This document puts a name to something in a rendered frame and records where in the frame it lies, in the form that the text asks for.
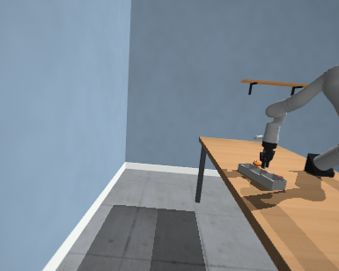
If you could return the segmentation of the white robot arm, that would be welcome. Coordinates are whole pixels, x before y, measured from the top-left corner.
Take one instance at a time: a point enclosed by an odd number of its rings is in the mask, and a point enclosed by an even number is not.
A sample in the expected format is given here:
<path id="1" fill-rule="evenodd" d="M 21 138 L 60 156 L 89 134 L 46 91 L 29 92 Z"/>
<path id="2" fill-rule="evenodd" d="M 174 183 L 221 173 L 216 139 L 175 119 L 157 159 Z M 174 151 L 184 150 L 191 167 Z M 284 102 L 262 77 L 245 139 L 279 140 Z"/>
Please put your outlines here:
<path id="1" fill-rule="evenodd" d="M 269 105 L 265 114 L 274 118 L 274 120 L 267 123 L 264 135 L 256 135 L 254 139 L 263 140 L 267 143 L 277 143 L 280 127 L 286 114 L 301 108 L 320 92 L 323 92 L 332 103 L 339 116 L 339 65 L 329 69 L 307 87 L 289 98 Z M 313 163 L 322 171 L 339 165 L 339 144 L 315 157 Z"/>

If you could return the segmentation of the white three-compartment bin rack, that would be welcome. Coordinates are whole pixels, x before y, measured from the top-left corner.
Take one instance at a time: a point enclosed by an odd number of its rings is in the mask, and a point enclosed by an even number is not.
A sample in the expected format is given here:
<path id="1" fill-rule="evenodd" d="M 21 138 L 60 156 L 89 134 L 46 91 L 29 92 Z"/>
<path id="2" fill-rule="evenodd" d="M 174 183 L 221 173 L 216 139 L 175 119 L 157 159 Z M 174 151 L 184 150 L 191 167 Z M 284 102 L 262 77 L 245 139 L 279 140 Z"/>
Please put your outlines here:
<path id="1" fill-rule="evenodd" d="M 239 164 L 238 170 L 269 190 L 284 190 L 286 187 L 286 179 L 283 179 L 274 173 L 266 172 L 251 163 Z"/>

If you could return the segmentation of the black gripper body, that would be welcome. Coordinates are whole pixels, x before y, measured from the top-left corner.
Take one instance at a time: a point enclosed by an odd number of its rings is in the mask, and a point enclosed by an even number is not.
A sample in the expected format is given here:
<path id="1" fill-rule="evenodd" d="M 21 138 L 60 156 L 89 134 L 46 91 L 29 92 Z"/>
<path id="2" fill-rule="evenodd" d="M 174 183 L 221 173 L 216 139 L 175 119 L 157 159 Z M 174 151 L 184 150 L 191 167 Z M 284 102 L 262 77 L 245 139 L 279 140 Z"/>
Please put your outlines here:
<path id="1" fill-rule="evenodd" d="M 265 150 L 265 157 L 266 157 L 269 151 L 273 151 L 273 149 L 276 149 L 277 143 L 267 143 L 267 142 L 262 141 L 262 147 L 264 147 L 263 150 Z"/>

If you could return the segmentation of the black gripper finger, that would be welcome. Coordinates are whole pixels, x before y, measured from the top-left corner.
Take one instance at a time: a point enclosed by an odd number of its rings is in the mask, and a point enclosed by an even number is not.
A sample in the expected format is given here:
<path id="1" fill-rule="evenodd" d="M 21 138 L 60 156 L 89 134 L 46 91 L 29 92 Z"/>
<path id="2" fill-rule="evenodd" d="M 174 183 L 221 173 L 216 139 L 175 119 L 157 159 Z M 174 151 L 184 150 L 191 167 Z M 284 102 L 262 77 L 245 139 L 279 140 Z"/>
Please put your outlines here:
<path id="1" fill-rule="evenodd" d="M 275 155 L 275 151 L 273 150 L 273 151 L 271 151 L 271 153 L 270 153 L 269 159 L 267 159 L 267 162 L 266 162 L 266 167 L 267 167 L 267 168 L 269 168 L 269 162 L 273 159 L 274 155 Z"/>
<path id="2" fill-rule="evenodd" d="M 265 150 L 263 152 L 260 152 L 260 161 L 262 161 L 262 165 L 261 165 L 262 169 L 265 169 L 266 162 L 267 162 L 267 159 L 269 159 L 270 153 L 271 151 L 269 151 L 267 157 L 265 157 Z"/>

